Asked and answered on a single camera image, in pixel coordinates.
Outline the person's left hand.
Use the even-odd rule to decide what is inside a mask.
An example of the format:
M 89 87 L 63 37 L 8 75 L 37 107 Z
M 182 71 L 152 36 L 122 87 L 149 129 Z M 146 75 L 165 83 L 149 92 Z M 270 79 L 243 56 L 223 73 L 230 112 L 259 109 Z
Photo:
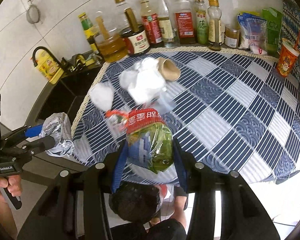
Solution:
M 22 193 L 21 175 L 13 175 L 8 178 L 0 177 L 0 189 L 7 189 L 13 197 L 20 197 Z M 0 202 L 5 203 L 3 195 L 0 191 Z

